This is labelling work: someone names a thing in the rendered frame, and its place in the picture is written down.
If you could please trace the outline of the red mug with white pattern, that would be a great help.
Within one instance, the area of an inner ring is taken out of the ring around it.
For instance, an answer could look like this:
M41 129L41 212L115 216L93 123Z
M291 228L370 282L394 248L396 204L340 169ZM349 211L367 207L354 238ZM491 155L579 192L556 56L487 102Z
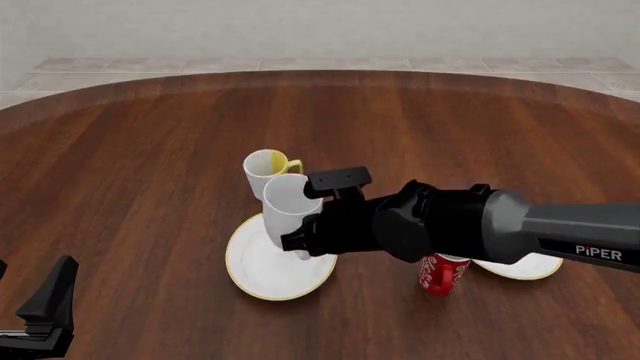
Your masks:
M429 254L422 259L419 284L431 295L448 296L470 263L468 258Z

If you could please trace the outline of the white plate with yellow rim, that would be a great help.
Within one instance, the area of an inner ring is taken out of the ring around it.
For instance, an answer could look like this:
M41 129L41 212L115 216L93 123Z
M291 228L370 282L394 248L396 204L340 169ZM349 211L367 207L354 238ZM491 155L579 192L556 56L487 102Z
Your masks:
M547 278L560 269L563 259L543 254L528 254L518 262L508 265L502 263L491 263L483 260L472 260L495 275L520 281L534 281Z
M277 248L267 236L261 214L235 230L225 252L226 269L234 284L268 301L297 299L313 292L327 281L337 260L335 255L301 260Z

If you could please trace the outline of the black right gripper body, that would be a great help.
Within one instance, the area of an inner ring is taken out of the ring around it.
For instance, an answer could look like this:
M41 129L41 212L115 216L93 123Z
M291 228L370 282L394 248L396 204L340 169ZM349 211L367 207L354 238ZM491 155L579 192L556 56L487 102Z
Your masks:
M372 233L372 218L380 204L380 198L324 203L319 214L304 218L300 250L312 257L381 251Z

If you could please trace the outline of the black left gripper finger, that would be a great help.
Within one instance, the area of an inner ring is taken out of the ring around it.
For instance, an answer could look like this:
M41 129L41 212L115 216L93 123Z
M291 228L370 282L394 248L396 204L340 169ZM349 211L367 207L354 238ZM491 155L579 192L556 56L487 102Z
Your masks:
M16 311L27 331L74 330L73 293L78 268L73 257L60 257L43 284Z

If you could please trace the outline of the small black plate on stalk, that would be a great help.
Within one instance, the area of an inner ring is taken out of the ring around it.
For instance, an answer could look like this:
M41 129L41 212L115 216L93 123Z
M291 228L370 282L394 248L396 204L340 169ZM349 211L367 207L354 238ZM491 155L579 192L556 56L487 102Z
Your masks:
M328 197L335 200L364 200L362 188L372 178L366 167L351 167L309 173L307 182L315 188L327 189Z

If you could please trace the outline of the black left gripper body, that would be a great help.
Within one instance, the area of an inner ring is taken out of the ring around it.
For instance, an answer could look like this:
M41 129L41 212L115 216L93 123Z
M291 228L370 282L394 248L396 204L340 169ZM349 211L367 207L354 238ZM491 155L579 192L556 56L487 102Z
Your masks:
M66 356L74 335L67 329L53 328L47 334L0 331L0 360L44 360Z

